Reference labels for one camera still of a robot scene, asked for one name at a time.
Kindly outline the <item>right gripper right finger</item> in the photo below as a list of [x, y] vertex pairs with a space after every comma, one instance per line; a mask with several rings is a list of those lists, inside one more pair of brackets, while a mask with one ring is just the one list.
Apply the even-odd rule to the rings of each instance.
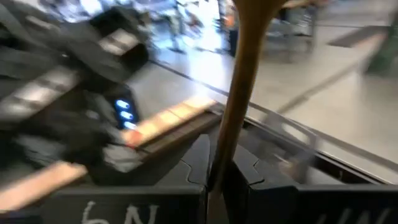
[[270, 197], [272, 193], [280, 195], [292, 188], [294, 182], [290, 177], [242, 146], [237, 147], [226, 181], [227, 199], [265, 198]]

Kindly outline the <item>gold spoon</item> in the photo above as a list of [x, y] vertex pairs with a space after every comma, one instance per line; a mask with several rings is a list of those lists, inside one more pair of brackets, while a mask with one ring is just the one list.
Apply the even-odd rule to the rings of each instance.
[[233, 78], [208, 181], [206, 224], [215, 224], [224, 180], [238, 145], [256, 79], [265, 29], [287, 0], [233, 0], [239, 30]]

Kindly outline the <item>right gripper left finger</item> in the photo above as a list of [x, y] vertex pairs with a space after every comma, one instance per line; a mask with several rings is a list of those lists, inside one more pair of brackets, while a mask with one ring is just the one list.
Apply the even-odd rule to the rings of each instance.
[[210, 138], [207, 134], [201, 134], [157, 185], [206, 186], [209, 163]]

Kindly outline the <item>gray translucent bin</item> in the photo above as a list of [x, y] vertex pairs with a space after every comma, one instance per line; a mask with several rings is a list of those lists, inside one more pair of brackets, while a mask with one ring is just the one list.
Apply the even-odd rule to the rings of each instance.
[[245, 118], [239, 145], [296, 182], [309, 180], [318, 137], [308, 128], [270, 111], [262, 121]]

